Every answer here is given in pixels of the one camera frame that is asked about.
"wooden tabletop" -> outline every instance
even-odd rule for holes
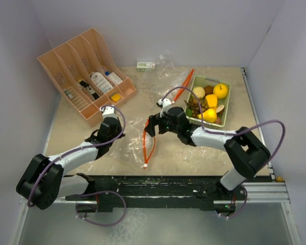
[[[237,130],[241,126],[251,127],[256,124],[241,70],[237,67],[191,67],[194,75],[202,75],[231,83],[227,121],[224,130]],[[120,107],[126,116],[126,137],[115,141],[110,151],[93,162],[88,162],[75,169],[71,174],[87,175],[205,175],[220,176],[232,168],[226,152],[207,148],[192,147],[182,144],[172,133],[157,135],[157,145],[147,169],[143,169],[142,133],[149,115],[160,110],[156,101],[152,101],[149,84],[141,78],[143,72],[135,67],[120,67],[137,88],[137,95]],[[188,92],[183,92],[176,104],[184,106]],[[55,155],[76,147],[88,138],[99,124],[89,127],[81,116],[61,99],[50,133],[46,155]],[[260,137],[258,130],[254,133]],[[258,175],[269,175],[264,167]]]

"yellow sponge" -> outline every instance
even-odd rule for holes
[[[121,96],[119,93],[114,93],[110,99],[112,99],[113,102],[117,103],[119,100],[121,100]]]

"white wall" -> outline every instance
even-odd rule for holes
[[[287,126],[273,167],[286,181],[306,245],[306,0],[285,1],[248,67],[248,82],[260,121],[278,118]],[[279,129],[263,129],[272,149]]]
[[[118,65],[247,66],[283,0],[31,0],[53,46],[95,27]]]
[[[36,57],[50,50],[27,0],[0,0],[0,244],[8,244],[20,196],[16,185],[43,151],[57,92]]]

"orange object on floor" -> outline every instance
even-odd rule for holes
[[[189,84],[190,79],[191,79],[192,76],[193,76],[193,73],[194,73],[194,69],[192,69],[192,70],[190,71],[190,73],[188,74],[188,76],[187,76],[186,79],[184,80],[184,82],[183,82],[183,84],[182,84],[183,87],[187,87],[187,85]],[[173,98],[173,101],[176,102],[176,100],[180,97],[180,95],[181,95],[183,92],[184,92],[184,89],[183,89],[183,88],[179,89],[178,93],[177,93],[177,94],[175,95],[175,97]]]
[[[143,131],[143,155],[144,155],[144,165],[143,165],[143,168],[146,169],[147,168],[147,164],[155,150],[155,145],[157,143],[157,139],[156,137],[154,136],[153,139],[154,139],[154,144],[153,144],[153,149],[151,150],[151,153],[147,156],[146,154],[146,134],[147,132],[144,130]]]

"plastic bag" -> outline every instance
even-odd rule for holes
[[[125,137],[116,140],[109,150],[109,155],[126,165],[136,165],[141,168],[147,167],[147,158],[153,156],[155,149],[155,137],[150,137],[144,132],[146,119],[125,115]],[[145,134],[146,157],[143,152],[143,134]]]
[[[147,69],[142,78],[150,100],[155,104],[170,89],[181,86],[189,71],[190,68],[188,67],[174,66],[169,54],[159,55],[155,62],[155,69]],[[171,100],[176,94],[177,90],[174,90],[168,98]]]

